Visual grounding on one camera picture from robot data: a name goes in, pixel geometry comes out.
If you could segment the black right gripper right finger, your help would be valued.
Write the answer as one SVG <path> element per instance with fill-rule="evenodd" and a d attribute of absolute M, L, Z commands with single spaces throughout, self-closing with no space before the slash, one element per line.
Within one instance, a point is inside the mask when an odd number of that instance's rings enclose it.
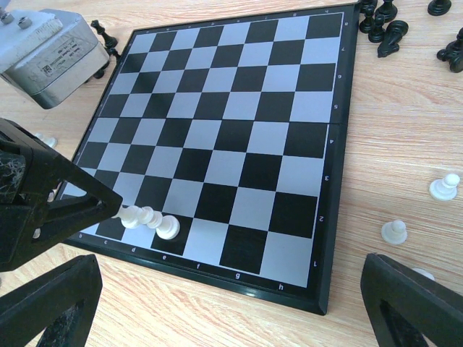
<path fill-rule="evenodd" d="M 379 346 L 462 345 L 462 296 L 390 257 L 367 255 L 361 293 Z"/>

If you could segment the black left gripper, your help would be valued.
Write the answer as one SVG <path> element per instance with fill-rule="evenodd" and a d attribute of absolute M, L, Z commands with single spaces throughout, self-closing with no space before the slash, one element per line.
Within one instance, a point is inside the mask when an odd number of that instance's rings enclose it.
<path fill-rule="evenodd" d="M 48 201 L 59 183 L 85 192 Z M 1 120 L 1 271 L 119 211 L 122 197 L 13 121 Z"/>

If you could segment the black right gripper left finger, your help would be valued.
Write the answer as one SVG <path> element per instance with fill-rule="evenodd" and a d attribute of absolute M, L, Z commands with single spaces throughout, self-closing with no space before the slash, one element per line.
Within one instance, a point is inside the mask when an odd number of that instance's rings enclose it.
<path fill-rule="evenodd" d="M 102 290 L 93 254 L 80 255 L 1 297 L 1 345 L 84 346 Z"/>

